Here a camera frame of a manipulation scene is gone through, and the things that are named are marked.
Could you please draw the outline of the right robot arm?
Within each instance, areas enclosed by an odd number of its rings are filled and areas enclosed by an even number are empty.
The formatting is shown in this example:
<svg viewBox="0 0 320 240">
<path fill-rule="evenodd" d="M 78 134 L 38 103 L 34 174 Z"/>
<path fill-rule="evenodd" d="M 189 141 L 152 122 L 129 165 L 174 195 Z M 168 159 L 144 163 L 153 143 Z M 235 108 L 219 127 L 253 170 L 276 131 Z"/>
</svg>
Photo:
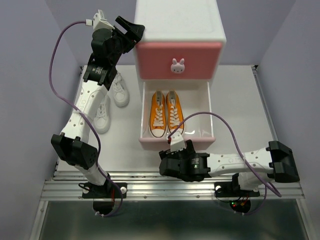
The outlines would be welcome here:
<svg viewBox="0 0 320 240">
<path fill-rule="evenodd" d="M 229 195 L 242 195 L 272 181 L 300 181 L 292 149 L 279 141 L 270 141 L 267 147 L 242 154 L 213 154 L 196 152 L 193 142 L 187 140 L 184 148 L 162 150 L 159 157 L 160 175 L 184 182 L 232 174 L 230 182 L 220 185 Z"/>
</svg>

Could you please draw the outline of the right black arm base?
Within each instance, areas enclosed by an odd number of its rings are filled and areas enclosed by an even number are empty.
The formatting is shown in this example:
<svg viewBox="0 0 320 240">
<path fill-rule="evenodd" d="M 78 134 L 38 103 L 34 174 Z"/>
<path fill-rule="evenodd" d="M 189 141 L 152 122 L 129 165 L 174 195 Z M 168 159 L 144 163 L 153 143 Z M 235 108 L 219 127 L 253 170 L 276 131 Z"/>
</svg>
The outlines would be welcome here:
<svg viewBox="0 0 320 240">
<path fill-rule="evenodd" d="M 215 195 L 218 198 L 239 198 L 239 197 L 259 197 L 260 192 L 253 190 L 242 190 L 239 185 L 231 181 L 221 181 L 214 183 Z"/>
</svg>

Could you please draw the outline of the orange sneaker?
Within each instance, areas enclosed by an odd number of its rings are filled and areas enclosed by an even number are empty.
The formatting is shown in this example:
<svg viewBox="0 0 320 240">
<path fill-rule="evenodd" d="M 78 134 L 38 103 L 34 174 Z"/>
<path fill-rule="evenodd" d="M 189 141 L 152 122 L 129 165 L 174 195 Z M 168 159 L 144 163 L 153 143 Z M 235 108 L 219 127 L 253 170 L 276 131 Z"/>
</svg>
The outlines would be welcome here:
<svg viewBox="0 0 320 240">
<path fill-rule="evenodd" d="M 155 138 L 162 138 L 167 132 L 165 97 L 161 90 L 156 90 L 151 98 L 149 130 Z"/>
<path fill-rule="evenodd" d="M 175 90 L 170 90 L 166 95 L 167 127 L 171 133 L 184 120 L 180 99 Z"/>
</svg>

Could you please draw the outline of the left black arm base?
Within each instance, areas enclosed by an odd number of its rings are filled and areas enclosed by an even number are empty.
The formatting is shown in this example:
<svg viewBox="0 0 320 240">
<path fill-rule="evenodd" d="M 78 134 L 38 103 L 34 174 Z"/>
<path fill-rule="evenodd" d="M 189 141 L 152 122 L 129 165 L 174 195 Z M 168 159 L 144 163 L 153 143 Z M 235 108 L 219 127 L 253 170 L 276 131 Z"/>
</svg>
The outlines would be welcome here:
<svg viewBox="0 0 320 240">
<path fill-rule="evenodd" d="M 106 181 L 104 185 L 94 185 L 90 182 L 79 183 L 78 186 L 82 189 L 83 199 L 120 199 L 121 195 L 125 199 L 127 197 L 127 183 L 116 182 L 115 183 L 120 191 L 114 184 Z"/>
</svg>

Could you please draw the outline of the dark pink drawer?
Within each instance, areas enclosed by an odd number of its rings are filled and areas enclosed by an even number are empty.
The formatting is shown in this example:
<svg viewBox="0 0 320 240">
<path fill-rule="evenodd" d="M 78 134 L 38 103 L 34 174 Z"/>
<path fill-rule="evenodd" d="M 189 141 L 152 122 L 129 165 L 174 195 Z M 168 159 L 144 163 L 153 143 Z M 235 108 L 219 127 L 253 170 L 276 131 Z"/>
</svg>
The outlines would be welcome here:
<svg viewBox="0 0 320 240">
<path fill-rule="evenodd" d="M 142 42 L 135 48 L 136 66 L 144 80 L 213 77 L 223 48 L 221 42 Z M 173 58 L 184 59 L 185 70 L 171 72 Z"/>
</svg>

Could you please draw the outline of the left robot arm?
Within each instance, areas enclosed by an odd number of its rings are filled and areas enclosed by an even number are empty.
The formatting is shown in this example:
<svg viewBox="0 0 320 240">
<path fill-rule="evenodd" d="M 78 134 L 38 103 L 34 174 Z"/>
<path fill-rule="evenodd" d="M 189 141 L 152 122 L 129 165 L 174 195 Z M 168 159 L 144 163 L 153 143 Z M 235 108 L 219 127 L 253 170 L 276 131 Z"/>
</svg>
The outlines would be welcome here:
<svg viewBox="0 0 320 240">
<path fill-rule="evenodd" d="M 101 147 L 88 144 L 90 132 L 97 135 L 92 123 L 101 101 L 105 98 L 117 75 L 116 65 L 122 55 L 130 52 L 142 40 L 145 26 L 131 23 L 118 16 L 116 23 L 122 32 L 106 20 L 83 20 L 82 24 L 93 26 L 91 48 L 86 70 L 83 74 L 81 92 L 76 103 L 55 95 L 72 107 L 71 116 L 60 134 L 51 137 L 51 144 L 58 157 L 78 169 L 94 185 L 100 197 L 111 193 L 108 175 L 98 164 Z"/>
</svg>

